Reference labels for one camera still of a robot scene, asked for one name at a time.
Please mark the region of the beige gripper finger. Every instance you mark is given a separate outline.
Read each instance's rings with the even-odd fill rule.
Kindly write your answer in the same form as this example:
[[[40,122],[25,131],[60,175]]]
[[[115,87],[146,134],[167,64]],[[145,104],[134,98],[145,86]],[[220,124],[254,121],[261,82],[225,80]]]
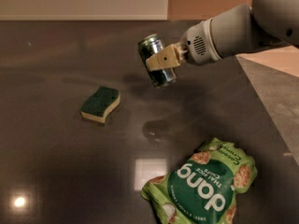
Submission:
[[[178,49],[175,45],[167,46],[146,60],[146,66],[150,71],[174,68],[180,66],[180,64]]]

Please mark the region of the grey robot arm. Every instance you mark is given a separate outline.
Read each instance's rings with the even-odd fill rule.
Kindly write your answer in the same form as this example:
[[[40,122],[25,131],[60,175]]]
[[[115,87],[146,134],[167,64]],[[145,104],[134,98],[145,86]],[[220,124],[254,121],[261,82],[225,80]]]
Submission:
[[[182,63],[205,65],[285,45],[299,46],[299,0],[252,0],[189,28],[145,65],[150,71]]]

